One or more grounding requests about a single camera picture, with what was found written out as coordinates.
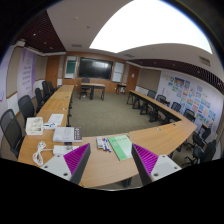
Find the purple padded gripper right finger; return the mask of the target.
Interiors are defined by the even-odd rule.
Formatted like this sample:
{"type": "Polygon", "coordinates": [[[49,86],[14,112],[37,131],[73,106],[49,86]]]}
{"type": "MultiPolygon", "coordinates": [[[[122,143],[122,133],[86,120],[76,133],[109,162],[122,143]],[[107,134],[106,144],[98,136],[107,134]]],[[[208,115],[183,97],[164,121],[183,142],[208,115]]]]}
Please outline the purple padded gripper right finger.
{"type": "Polygon", "coordinates": [[[181,167],[167,155],[158,156],[139,145],[132,144],[131,153],[143,185],[181,170],[181,167]]]}

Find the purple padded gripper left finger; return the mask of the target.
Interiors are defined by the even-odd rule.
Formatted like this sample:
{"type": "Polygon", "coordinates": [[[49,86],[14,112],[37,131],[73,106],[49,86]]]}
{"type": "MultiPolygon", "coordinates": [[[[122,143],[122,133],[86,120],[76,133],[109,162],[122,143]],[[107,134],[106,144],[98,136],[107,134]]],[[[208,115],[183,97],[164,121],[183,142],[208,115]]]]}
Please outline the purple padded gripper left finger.
{"type": "Polygon", "coordinates": [[[79,184],[91,154],[90,144],[82,145],[65,155],[55,155],[42,169],[72,183],[79,184]]]}

